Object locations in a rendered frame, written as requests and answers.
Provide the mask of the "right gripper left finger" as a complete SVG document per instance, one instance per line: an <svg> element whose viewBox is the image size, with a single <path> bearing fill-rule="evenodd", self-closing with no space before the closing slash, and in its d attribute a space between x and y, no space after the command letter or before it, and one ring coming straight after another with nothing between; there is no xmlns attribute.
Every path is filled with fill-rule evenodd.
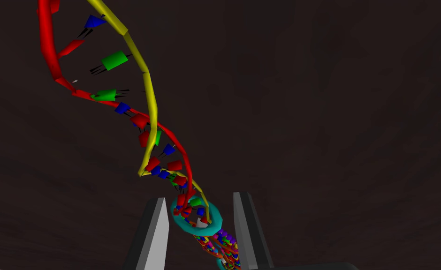
<svg viewBox="0 0 441 270"><path fill-rule="evenodd" d="M165 198L147 202L123 270L165 270L169 220Z"/></svg>

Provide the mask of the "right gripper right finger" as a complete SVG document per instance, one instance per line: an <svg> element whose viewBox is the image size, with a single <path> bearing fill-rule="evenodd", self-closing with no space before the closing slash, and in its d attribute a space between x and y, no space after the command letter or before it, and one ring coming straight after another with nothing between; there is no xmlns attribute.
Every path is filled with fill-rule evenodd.
<svg viewBox="0 0 441 270"><path fill-rule="evenodd" d="M244 270L271 269L272 257L248 192L233 193L233 213L239 258Z"/></svg>

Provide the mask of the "multicoloured double helix model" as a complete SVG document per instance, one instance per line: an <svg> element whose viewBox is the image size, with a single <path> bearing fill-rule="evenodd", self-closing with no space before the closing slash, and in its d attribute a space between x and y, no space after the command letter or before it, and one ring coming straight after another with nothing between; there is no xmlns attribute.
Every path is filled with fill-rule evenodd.
<svg viewBox="0 0 441 270"><path fill-rule="evenodd" d="M237 240L223 230L223 219L219 210L206 199L204 192L194 181L186 151L176 136L158 122L158 108L150 72L128 29L103 0L87 1L99 15L90 16L77 38L62 50L57 50L54 44L53 15L60 9L60 0L37 0L41 52L52 78L76 97L111 106L117 113L129 116L140 131L139 144L145 149L138 175L153 175L169 180L179 191L171 207L167 207L174 222L183 231L193 235L204 251L215 257L220 270L243 270ZM90 70L90 74L98 75L112 70L133 58L143 76L147 114L120 102L119 98L124 96L122 90L108 89L89 93L75 88L62 74L60 59L83 44L96 27L105 23L123 37L130 53L117 51L103 58L101 65Z"/></svg>

